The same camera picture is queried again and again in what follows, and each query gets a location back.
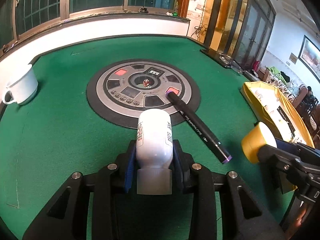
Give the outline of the white ceramic mug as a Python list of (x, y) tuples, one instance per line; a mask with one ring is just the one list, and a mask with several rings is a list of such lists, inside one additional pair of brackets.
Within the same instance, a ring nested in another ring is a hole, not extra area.
[(2, 102), (5, 105), (26, 105), (35, 97), (38, 85), (33, 65), (28, 64), (10, 79), (2, 93)]

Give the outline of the round mahjong table control panel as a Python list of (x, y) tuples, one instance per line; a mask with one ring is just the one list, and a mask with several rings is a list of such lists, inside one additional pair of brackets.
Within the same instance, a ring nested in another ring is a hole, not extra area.
[(200, 90), (186, 72), (161, 61), (129, 59), (117, 61), (96, 72), (86, 88), (91, 109), (115, 125), (137, 128), (138, 118), (148, 109), (162, 109), (172, 125), (184, 121), (167, 99), (175, 92), (193, 111), (200, 101)]

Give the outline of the black phone on table edge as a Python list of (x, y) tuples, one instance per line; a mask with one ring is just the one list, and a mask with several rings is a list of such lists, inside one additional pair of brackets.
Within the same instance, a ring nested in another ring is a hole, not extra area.
[(212, 50), (212, 49), (200, 49), (200, 52), (209, 57), (210, 59), (214, 60), (218, 63), (221, 67), (225, 69), (231, 69), (231, 62), (227, 57), (221, 55), (219, 52)]

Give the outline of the framed wall painting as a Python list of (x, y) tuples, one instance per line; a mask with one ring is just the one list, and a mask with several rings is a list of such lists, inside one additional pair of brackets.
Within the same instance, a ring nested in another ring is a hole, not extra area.
[(320, 50), (306, 35), (303, 37), (298, 58), (319, 81)]

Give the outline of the yellow lined storage box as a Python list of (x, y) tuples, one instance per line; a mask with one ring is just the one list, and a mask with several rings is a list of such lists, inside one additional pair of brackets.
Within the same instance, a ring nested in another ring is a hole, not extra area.
[(257, 119), (266, 124), (276, 138), (314, 148), (304, 121), (279, 88), (262, 81), (245, 82), (240, 92)]

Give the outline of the white bottle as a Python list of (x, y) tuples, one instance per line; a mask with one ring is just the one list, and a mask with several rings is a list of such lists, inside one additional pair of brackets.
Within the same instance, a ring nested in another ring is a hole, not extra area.
[(138, 118), (136, 138), (137, 194), (172, 194), (173, 143), (170, 115), (148, 109)]

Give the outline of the black marker purple cap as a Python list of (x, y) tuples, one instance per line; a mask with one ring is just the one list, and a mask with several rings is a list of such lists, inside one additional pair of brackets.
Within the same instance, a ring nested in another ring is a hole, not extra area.
[(228, 163), (232, 156), (209, 127), (172, 90), (166, 92), (166, 96), (203, 143), (217, 157), (219, 162), (222, 164)]

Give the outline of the yellow jar white lid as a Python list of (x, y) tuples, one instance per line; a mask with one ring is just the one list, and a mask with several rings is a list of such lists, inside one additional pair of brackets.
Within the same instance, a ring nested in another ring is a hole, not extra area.
[(250, 163), (259, 162), (258, 152), (264, 145), (277, 147), (275, 137), (268, 126), (263, 122), (258, 122), (241, 141), (243, 153)]

